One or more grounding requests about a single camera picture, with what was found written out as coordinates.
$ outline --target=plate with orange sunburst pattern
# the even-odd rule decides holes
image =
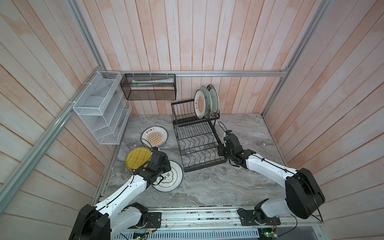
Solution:
[[[195,93],[194,108],[197,118],[202,119],[205,112],[205,99],[204,94],[200,89]]]
[[[141,134],[141,139],[142,139],[141,141],[147,147],[160,147],[167,141],[167,138],[168,138],[167,130],[159,126],[153,126],[153,127],[147,128]]]

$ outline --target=robotic arm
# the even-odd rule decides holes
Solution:
[[[268,223],[271,217],[286,214],[307,219],[325,202],[325,197],[309,170],[288,168],[265,159],[252,150],[243,150],[231,130],[226,130],[225,134],[225,144],[217,147],[220,156],[232,160],[235,167],[259,172],[285,188],[285,199],[265,199],[255,206],[254,217],[257,223],[262,225]]]
[[[151,160],[136,169],[116,192],[95,206],[87,204],[80,210],[69,239],[112,239],[131,226],[144,226],[148,209],[137,202],[127,204],[155,183],[159,176],[162,177],[162,173],[170,170],[167,154],[154,147]]]

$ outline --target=wooden wall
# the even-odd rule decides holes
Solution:
[[[108,70],[285,69],[320,0],[76,0]],[[178,78],[179,99],[212,83],[221,113],[261,113],[278,78]],[[171,114],[170,101],[132,101]]]
[[[266,115],[288,165],[319,183],[332,239],[384,238],[383,13],[335,1]]]
[[[65,1],[0,1],[0,184],[97,64]],[[111,150],[73,116],[0,216],[0,239],[68,239]]]

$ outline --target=orange sunburst pattern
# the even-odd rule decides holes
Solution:
[[[197,110],[199,111],[199,113],[203,113],[204,112],[204,108],[205,108],[203,96],[200,95],[197,98],[197,104],[196,105],[197,105]]]
[[[163,141],[163,134],[159,133],[159,132],[151,132],[148,136],[147,136],[147,141],[152,145],[152,146],[155,146],[159,143],[161,143],[161,141]]]

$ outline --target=aluminum rail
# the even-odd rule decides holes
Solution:
[[[280,79],[274,91],[272,92],[271,97],[269,98],[267,104],[265,105],[265,109],[262,112],[263,117],[265,117],[268,114],[268,111],[271,109],[274,101],[277,98],[277,95],[283,88],[283,85],[285,84],[286,80],[289,78],[290,73],[295,68],[300,57],[303,55],[305,49],[308,46],[308,43],[311,41],[313,35],[315,34],[316,30],[320,25],[320,22],[322,21],[322,19],[324,19],[324,16],[326,15],[326,12],[328,11],[333,1],[334,0],[323,0],[320,3],[319,8],[317,9],[315,15],[313,16],[311,23],[309,24],[303,38],[301,39],[292,59],[288,63],[288,67],[286,68],[287,70],[286,75],[283,76],[282,79]]]
[[[175,74],[176,77],[284,77],[286,71],[118,71],[121,74]]]
[[[88,77],[86,82],[90,82],[96,75],[96,71],[100,71],[102,68],[102,66],[96,68],[94,70],[95,72]],[[56,120],[47,128],[43,135],[38,139],[37,143],[28,151],[22,161],[17,165],[16,169],[5,181],[4,185],[0,188],[0,215],[3,214],[47,150],[51,147],[53,141],[55,141],[59,133],[67,124],[74,113],[72,108],[74,102],[80,97],[86,87],[87,84],[83,84],[83,86],[76,92],[71,101],[68,102],[59,113]]]

